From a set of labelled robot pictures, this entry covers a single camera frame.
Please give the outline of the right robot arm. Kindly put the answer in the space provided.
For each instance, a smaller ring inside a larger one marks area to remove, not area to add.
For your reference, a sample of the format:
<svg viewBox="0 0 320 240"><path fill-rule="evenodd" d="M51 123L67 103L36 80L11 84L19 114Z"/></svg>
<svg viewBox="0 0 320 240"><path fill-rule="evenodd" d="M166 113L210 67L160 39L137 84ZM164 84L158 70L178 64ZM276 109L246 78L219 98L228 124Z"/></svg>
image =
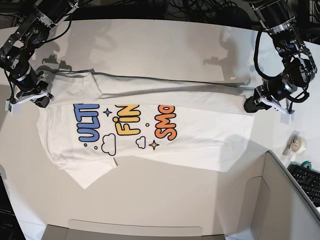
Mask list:
<svg viewBox="0 0 320 240"><path fill-rule="evenodd" d="M79 7L77 0L31 0L25 4L18 29L0 48L0 67L10 86L5 110L15 112L25 102L46 108L54 96L49 84L42 80L29 63L35 50L55 41L50 31Z"/></svg>

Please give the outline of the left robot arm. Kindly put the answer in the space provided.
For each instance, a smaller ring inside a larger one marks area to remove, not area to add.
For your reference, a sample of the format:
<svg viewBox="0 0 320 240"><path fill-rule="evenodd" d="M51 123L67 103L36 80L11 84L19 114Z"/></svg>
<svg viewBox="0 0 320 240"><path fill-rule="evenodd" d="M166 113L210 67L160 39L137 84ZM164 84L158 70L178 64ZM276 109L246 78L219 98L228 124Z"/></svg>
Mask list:
<svg viewBox="0 0 320 240"><path fill-rule="evenodd" d="M318 71L310 50L306 47L295 16L284 0L250 0L249 5L259 19L253 63L262 85L256 87L243 108L247 113L273 108L285 114L293 114L293 104L306 101L308 88ZM258 56L262 33L271 38L275 50L282 58L284 70L276 76L263 73Z"/></svg>

